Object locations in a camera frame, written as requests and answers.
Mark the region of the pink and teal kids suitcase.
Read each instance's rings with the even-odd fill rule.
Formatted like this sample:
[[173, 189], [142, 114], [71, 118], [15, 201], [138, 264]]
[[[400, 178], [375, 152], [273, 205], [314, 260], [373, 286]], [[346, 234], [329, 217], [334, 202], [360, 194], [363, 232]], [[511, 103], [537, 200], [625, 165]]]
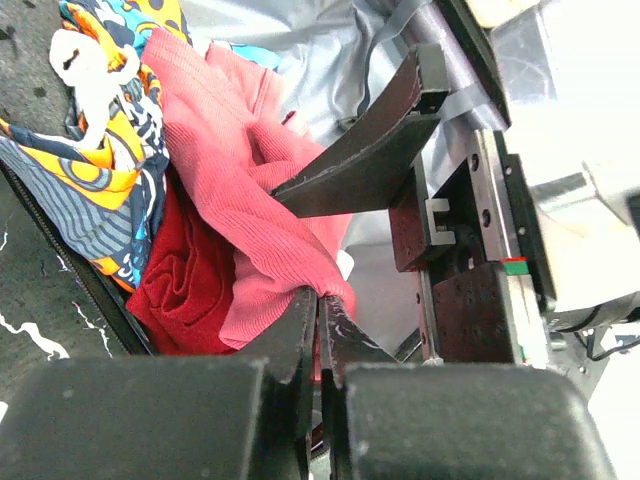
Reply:
[[[29, 121], [42, 109], [50, 127], [56, 126], [62, 107], [55, 89], [46, 82], [38, 55], [41, 37], [53, 22], [53, 2], [5, 1], [1, 5], [1, 111]], [[454, 90], [478, 81], [453, 26], [445, 19], [445, 7], [442, 1], [422, 6], [399, 37], [374, 45], [375, 33], [393, 9], [390, 1], [185, 1], [181, 5], [193, 34], [276, 52], [288, 82], [287, 105], [310, 115], [312, 132], [324, 144], [338, 138], [339, 120], [355, 112], [364, 87], [372, 91], [383, 87], [408, 44], [440, 42]], [[364, 67], [361, 59], [370, 49], [374, 57]], [[51, 247], [69, 263], [127, 354], [138, 352], [130, 327], [109, 323], [111, 305], [105, 298], [90, 296], [83, 287], [89, 268], [76, 255]]]

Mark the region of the maroon red garment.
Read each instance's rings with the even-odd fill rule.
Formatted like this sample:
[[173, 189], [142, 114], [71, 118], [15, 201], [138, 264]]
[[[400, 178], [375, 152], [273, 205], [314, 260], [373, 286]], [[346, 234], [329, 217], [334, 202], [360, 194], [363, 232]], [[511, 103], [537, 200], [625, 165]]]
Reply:
[[201, 218], [235, 249], [220, 340], [243, 348], [304, 286], [353, 310], [355, 293], [336, 262], [349, 217], [300, 219], [272, 196], [322, 152], [284, 117], [283, 79], [219, 44], [199, 53], [163, 29], [143, 61], [162, 87], [172, 164]]

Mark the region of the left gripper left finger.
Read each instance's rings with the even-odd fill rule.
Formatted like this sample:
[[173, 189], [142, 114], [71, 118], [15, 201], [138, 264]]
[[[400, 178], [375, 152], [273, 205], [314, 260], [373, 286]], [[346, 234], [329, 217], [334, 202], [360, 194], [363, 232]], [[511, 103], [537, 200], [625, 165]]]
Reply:
[[224, 357], [56, 361], [1, 423], [5, 479], [305, 479], [318, 298]]

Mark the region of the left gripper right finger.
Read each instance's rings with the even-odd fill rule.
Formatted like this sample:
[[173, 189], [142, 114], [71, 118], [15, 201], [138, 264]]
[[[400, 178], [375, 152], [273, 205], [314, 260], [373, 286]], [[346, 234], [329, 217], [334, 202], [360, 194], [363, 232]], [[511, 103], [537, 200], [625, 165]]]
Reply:
[[335, 479], [611, 479], [581, 393], [548, 370], [397, 363], [319, 303], [323, 420]]

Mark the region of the white tube bottle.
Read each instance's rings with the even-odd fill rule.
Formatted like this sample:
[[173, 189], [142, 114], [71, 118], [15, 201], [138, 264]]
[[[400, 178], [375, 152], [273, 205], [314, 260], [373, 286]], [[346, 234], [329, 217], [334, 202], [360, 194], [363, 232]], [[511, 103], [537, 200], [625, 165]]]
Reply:
[[342, 278], [347, 281], [354, 269], [355, 260], [344, 250], [338, 250], [336, 253], [336, 265], [341, 273]]

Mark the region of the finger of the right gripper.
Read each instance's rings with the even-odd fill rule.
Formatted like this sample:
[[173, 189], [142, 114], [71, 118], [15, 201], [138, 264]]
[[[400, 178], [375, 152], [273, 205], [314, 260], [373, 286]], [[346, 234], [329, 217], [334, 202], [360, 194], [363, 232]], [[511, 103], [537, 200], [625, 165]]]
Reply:
[[351, 128], [271, 196], [299, 218], [388, 208], [439, 125], [449, 93], [441, 46], [412, 46]]

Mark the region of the bright red garment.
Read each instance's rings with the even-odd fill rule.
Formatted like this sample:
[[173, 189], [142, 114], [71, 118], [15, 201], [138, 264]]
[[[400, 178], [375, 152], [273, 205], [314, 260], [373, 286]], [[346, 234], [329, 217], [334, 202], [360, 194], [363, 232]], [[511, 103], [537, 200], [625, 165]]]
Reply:
[[163, 355], [230, 355], [220, 339], [233, 300], [234, 247], [197, 212], [175, 171], [141, 283], [126, 303]]

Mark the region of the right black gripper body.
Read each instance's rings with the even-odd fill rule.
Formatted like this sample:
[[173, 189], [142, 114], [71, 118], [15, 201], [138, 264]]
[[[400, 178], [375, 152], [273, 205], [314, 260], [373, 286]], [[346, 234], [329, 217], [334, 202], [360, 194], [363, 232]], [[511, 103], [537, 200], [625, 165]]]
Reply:
[[418, 330], [402, 360], [550, 364], [555, 290], [520, 160], [501, 132], [473, 132], [434, 193], [415, 162], [389, 219], [396, 268], [417, 281]]

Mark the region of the colourful patterned cloth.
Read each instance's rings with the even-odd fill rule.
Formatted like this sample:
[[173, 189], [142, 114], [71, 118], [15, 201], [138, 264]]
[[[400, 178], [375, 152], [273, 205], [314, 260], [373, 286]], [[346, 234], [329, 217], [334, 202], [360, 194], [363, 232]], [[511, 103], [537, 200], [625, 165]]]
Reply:
[[170, 154], [164, 92], [144, 53], [155, 33], [199, 53], [176, 1], [55, 1], [38, 59], [62, 112], [50, 127], [1, 117], [1, 163], [63, 245], [126, 291], [149, 263], [164, 216]]

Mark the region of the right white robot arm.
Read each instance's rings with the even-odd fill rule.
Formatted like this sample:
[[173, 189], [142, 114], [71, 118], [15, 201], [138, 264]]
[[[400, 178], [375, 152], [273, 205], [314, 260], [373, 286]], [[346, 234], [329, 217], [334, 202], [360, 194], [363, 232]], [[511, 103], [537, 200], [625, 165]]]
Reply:
[[639, 5], [540, 1], [485, 31], [464, 1], [401, 1], [408, 50], [345, 134], [274, 197], [301, 218], [386, 210], [427, 362], [608, 351], [639, 307]]

